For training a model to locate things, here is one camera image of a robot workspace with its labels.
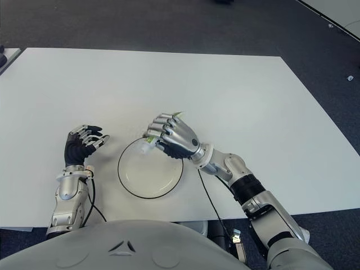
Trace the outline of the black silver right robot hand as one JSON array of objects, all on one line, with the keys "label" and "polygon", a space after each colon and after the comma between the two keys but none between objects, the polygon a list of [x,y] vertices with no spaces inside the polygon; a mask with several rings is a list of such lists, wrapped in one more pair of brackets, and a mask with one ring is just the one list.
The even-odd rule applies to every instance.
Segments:
[{"label": "black silver right robot hand", "polygon": [[153,140],[156,148],[174,159],[198,160],[206,151],[194,130],[177,113],[158,115],[148,125],[143,138]]}]

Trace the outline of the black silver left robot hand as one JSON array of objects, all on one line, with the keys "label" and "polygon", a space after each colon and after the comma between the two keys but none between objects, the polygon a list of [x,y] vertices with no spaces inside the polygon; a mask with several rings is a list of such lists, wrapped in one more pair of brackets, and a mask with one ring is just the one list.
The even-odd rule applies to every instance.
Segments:
[{"label": "black silver left robot hand", "polygon": [[93,125],[80,125],[67,136],[64,160],[65,166],[84,165],[85,159],[102,147],[109,135],[102,134],[102,128]]}]

